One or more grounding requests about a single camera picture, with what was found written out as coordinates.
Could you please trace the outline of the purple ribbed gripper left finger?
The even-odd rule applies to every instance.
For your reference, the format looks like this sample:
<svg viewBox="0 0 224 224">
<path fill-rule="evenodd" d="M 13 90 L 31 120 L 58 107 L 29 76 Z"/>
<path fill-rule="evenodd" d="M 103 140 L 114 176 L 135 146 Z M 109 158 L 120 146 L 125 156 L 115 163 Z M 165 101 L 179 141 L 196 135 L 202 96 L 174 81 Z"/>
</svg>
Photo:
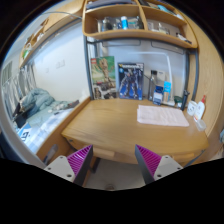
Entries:
<svg viewBox="0 0 224 224">
<path fill-rule="evenodd" d="M 82 186 L 93 157 L 93 146 L 86 146 L 67 157 L 74 174 L 74 183 Z"/>
</svg>

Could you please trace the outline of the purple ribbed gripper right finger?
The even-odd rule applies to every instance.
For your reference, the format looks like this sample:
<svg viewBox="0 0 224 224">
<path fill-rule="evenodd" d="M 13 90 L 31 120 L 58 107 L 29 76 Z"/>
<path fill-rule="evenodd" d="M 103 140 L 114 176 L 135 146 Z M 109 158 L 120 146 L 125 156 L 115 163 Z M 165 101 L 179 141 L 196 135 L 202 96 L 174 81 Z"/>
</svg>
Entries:
<svg viewBox="0 0 224 224">
<path fill-rule="evenodd" d="M 161 161 L 161 156 L 143 146 L 135 145 L 135 157 L 145 184 L 154 182 L 154 174 Z"/>
</svg>

